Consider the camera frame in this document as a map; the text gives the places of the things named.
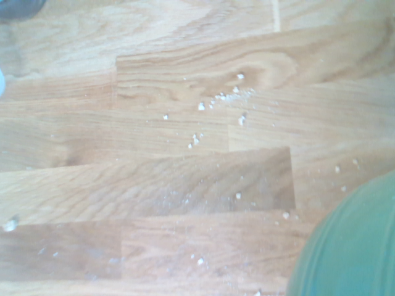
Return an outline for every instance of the wood grain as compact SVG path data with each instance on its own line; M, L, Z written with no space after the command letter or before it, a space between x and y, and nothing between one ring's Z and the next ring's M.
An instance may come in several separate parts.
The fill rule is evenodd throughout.
M174 216L134 221L122 228L122 277L152 283L193 282L193 289L207 289L211 295L230 291L253 295L259 290L276 291L278 287L284 291L311 229L290 223L281 214ZM281 217L278 226L273 217Z
M288 148L0 175L0 217L18 214L22 224L290 209L295 204Z
M392 17L395 3L383 0L279 0L279 10L281 30L288 31Z
M0 117L102 110L117 95L115 69L75 76L19 80L10 78L0 99Z
M53 295L54 290L62 291L65 296L239 296L254 295L259 289L263 295L284 295L285 276L306 237L325 215L326 211L321 210L291 210L289 219L285 220L283 211L271 210L236 216L213 214L125 220L121 222L122 279L0 281L0 289L5 295L19 296ZM156 244L150 237L160 237L164 243ZM242 244L240 238L251 244ZM219 240L220 249L214 244ZM209 264L198 266L198 255L204 256ZM141 272L136 273L135 263L141 264ZM152 268L155 263L158 270ZM253 271L267 274L259 276Z
M1 231L0 281L119 279L120 233L105 221Z
M290 146L297 207L333 208L364 182L395 169L390 81L262 91L248 102L233 101L230 150Z
M273 23L268 0L150 0L53 18L37 15L0 28L8 32L0 38L0 64L6 77L37 73L50 78L107 70L120 54L271 33Z
M266 89L393 73L394 26L391 19L355 22L121 56L118 99L209 101L223 93L232 101Z
M2 119L0 171L227 152L225 118L225 109L187 102Z

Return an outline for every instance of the blue object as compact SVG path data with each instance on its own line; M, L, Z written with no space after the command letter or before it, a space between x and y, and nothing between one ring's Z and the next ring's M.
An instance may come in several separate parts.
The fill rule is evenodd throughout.
M6 80L4 79L4 75L2 74L2 71L0 69L0 97L3 94L5 88L6 88Z
M395 295L395 171L359 187L316 228L287 296Z

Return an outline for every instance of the debris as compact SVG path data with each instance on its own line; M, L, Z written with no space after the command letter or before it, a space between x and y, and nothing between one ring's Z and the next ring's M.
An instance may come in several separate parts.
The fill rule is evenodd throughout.
M18 215L13 216L5 225L3 225L3 230L5 232L10 232L17 229L19 224L19 217Z
M246 121L246 117L244 116L244 115L242 115L240 118L239 118L239 125L244 125L244 122Z

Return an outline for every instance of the wooden floor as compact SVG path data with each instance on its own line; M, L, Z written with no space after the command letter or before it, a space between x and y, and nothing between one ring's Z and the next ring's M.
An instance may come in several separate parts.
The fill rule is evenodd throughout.
M47 0L0 68L1 295L283 295L395 169L394 1Z

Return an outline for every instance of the crumb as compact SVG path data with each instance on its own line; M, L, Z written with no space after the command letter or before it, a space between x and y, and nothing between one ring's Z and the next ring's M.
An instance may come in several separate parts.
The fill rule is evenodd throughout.
M244 115L242 115L240 118L239 118L239 125L244 125L244 122L246 121L246 117L244 116Z

